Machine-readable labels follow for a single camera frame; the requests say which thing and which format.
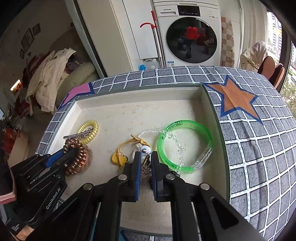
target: washing machine control panel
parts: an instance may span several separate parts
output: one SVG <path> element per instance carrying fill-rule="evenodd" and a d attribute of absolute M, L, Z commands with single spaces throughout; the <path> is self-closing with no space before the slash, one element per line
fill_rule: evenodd
<path fill-rule="evenodd" d="M 199 6 L 178 5 L 179 16 L 200 17 Z"/>

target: grid patterned cloth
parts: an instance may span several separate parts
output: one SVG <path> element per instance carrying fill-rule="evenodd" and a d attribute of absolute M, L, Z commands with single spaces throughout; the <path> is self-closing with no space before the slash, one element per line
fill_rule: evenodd
<path fill-rule="evenodd" d="M 296 121 L 265 77 L 233 68 L 179 66 L 116 75 L 96 80 L 92 86 L 95 93 L 107 94 L 146 85 L 224 83 L 227 75 L 240 88 L 259 96 L 253 106 L 263 122 L 262 125 L 241 110 L 221 117 L 221 96 L 205 87 L 225 139 L 230 169 L 230 203 L 266 240 L 274 240 L 295 209 Z M 36 153 L 47 153 L 58 124 L 63 121 L 71 103 L 78 99 L 76 96 L 56 112 Z"/>
<path fill-rule="evenodd" d="M 149 236 L 146 234 L 139 234 L 128 230 L 121 230 L 124 241 L 173 241 L 173 237 L 159 237 L 159 236 Z"/>

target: red toy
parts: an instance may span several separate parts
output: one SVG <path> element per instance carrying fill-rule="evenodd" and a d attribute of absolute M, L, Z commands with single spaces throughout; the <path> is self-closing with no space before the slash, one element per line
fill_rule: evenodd
<path fill-rule="evenodd" d="M 196 27 L 187 27 L 185 36 L 187 39 L 197 40 L 200 35 L 198 34 Z"/>

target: yellow spiral hair tie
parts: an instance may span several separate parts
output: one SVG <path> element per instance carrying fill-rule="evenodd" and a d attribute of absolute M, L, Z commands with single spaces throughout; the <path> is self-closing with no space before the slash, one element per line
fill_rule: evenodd
<path fill-rule="evenodd" d="M 83 132 L 88 126 L 92 126 L 93 130 L 88 136 L 80 139 L 80 142 L 83 145 L 90 143 L 90 141 L 97 135 L 99 131 L 99 124 L 95 120 L 88 120 L 84 122 L 82 126 L 78 129 L 77 134 L 80 134 L 81 132 Z"/>

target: copper spiral hair tie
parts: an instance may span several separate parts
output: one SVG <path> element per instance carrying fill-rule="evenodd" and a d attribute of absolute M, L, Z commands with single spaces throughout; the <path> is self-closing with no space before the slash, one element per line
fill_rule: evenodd
<path fill-rule="evenodd" d="M 80 168 L 85 164 L 86 161 L 86 153 L 82 143 L 77 139 L 67 139 L 63 148 L 63 153 L 67 153 L 69 148 L 77 148 L 78 153 L 75 157 L 73 163 L 66 168 L 66 176 L 73 175 L 80 171 Z"/>

